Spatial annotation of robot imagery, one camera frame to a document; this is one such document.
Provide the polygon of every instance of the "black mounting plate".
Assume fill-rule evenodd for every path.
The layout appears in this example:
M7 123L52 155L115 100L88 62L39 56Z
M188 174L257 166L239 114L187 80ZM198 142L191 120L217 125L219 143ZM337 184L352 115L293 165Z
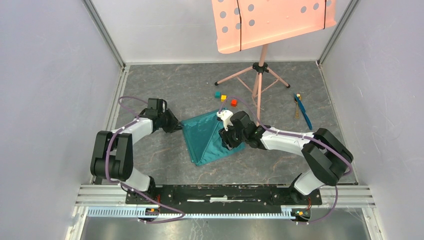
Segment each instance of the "black mounting plate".
M319 189L297 203L290 198L289 186L280 184L157 185L156 199L186 214L281 213L281 206L322 205ZM238 200L225 202L222 199ZM126 204L151 204L136 193L126 195ZM164 207L161 213L174 213Z

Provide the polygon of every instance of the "gold spoon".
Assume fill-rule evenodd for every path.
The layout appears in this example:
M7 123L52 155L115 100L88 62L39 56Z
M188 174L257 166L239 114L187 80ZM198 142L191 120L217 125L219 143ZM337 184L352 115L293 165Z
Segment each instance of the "gold spoon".
M302 101L302 96L300 93L297 93L296 96L299 98L300 101ZM294 98L294 102L296 103L296 112L294 114L295 119L299 119L299 103L296 101L296 98Z

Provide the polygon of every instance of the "tripod stand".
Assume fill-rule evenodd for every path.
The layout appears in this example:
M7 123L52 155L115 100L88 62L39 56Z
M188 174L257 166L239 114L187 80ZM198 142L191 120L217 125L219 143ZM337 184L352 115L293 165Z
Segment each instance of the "tripod stand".
M288 84L287 82L285 82L280 76L278 76L273 70L271 70L271 68L268 67L268 64L265 62L265 56L267 55L267 51L268 51L268 43L262 45L262 51L260 53L260 58L259 58L259 62L255 62L253 63L252 66L241 70L237 73L234 73L233 75L230 75L222 80L216 81L215 85L218 86L219 84L222 84L223 82L230 80L232 78L237 78L251 93L252 93L252 99L253 101L254 98L257 97L257 111L256 111L256 116L257 119L260 119L260 114L261 114L261 96L262 93L265 92L266 90L268 90L271 86L273 86L275 83L277 83L278 81L282 82L286 88L290 88L290 84ZM249 72L250 70L256 70L257 74L256 74L256 79L254 81L254 85L253 85L253 90L243 81L240 79L239 75L244 74ZM262 75L265 73L270 73L272 74L274 77L276 77L276 80L271 83L269 86L267 86L264 90L262 90Z

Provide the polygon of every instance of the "blue pen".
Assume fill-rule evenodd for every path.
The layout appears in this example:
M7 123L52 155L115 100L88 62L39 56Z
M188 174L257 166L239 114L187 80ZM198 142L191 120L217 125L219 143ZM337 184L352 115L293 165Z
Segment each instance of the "blue pen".
M302 112L303 117L305 118L305 121L306 121L307 126L309 127L309 130L312 130L312 124L311 124L311 121L309 120L308 115L306 115L305 107L302 104L301 100L296 95L296 93L294 93L294 99L296 99L297 104L299 105L300 111Z

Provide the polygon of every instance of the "pink perforated panel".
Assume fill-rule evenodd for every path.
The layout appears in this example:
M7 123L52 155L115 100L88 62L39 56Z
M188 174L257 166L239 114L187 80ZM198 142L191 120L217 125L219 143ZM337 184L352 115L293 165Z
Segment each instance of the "pink perforated panel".
M238 5L239 9L237 0L212 0L220 53L230 54L336 24L336 0L238 0Z

